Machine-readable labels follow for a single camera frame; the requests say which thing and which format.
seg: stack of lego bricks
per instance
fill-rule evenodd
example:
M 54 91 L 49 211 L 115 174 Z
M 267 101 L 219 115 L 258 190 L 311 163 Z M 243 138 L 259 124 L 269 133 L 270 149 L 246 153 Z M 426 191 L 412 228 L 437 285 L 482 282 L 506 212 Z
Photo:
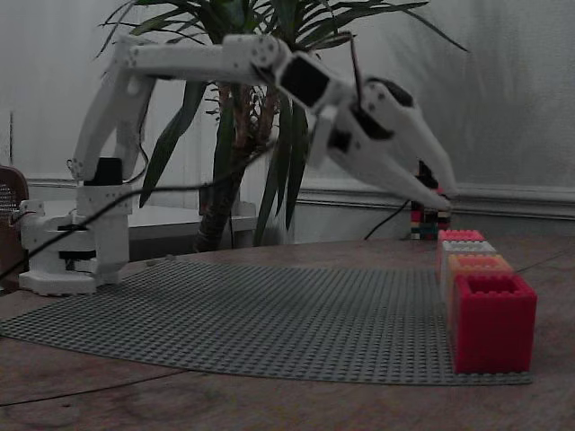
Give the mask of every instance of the stack of lego bricks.
M 436 274 L 456 373 L 529 371 L 537 295 L 477 231 L 440 231 Z
M 416 178 L 427 188 L 443 194 L 443 190 L 425 163 L 420 162 Z M 411 203 L 411 238 L 413 240 L 436 241 L 439 230 L 449 229 L 450 222 L 451 215 L 448 211 L 425 208 L 415 201 Z

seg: pink lego brick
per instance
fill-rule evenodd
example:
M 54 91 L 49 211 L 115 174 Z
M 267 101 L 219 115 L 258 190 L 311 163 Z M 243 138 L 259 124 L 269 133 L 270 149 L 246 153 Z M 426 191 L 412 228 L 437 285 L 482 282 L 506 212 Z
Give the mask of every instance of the pink lego brick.
M 537 295 L 518 275 L 457 276 L 453 303 L 456 373 L 529 370 Z
M 439 232 L 440 241 L 485 241 L 479 231 L 446 230 Z
M 447 328 L 453 326 L 453 301 L 455 279 L 460 275 L 512 275 L 513 268 L 501 255 L 450 254 L 447 256 L 445 276 L 442 277 L 441 294 L 446 304 Z

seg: tree trunk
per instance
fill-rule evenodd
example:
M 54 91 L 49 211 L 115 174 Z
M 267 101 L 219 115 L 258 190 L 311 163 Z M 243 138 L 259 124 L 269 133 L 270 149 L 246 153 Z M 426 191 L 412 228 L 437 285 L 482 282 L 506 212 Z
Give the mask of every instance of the tree trunk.
M 237 166 L 243 163 L 251 154 L 251 149 L 232 148 L 231 165 Z M 244 169 L 236 172 L 228 180 L 212 189 L 212 202 L 201 219 L 194 241 L 195 252 L 215 251 L 219 247 L 235 197 L 242 184 L 244 172 Z
M 219 88 L 220 107 L 229 97 L 228 86 Z M 244 164 L 254 153 L 264 148 L 270 138 L 273 119 L 278 107 L 278 94 L 275 89 L 268 89 L 265 100 L 261 103 L 260 115 L 257 123 L 252 123 L 253 101 L 252 88 L 242 86 L 240 89 L 241 103 L 234 110 L 235 141 L 232 145 L 230 170 L 235 166 Z M 228 218 L 232 211 L 237 193 L 242 185 L 245 169 L 235 172 L 228 180 L 212 189 L 212 201 L 202 217 L 198 234 L 194 240 L 195 252 L 215 251 L 222 241 L 222 234 L 226 228 Z

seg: brown chair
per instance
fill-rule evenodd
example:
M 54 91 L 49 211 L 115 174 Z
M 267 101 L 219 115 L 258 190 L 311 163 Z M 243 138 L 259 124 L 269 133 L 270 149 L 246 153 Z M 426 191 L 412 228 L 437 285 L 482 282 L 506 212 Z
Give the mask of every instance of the brown chair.
M 26 251 L 20 244 L 18 230 L 10 226 L 11 213 L 28 199 L 28 184 L 24 176 L 14 168 L 0 166 L 0 273 L 22 260 Z M 25 270 L 20 266 L 10 276 L 0 281 L 7 292 L 18 289 L 18 275 Z

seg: white lego brick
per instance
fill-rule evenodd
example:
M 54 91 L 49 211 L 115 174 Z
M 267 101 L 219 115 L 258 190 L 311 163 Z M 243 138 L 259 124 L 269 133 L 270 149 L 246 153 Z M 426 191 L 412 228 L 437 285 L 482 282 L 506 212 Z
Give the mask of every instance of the white lego brick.
M 497 251 L 491 244 L 486 241 L 443 241 L 441 243 L 441 263 L 439 267 L 439 286 L 441 299 L 447 300 L 449 295 L 449 265 L 447 265 L 448 256 L 451 254 L 474 254 L 494 256 Z

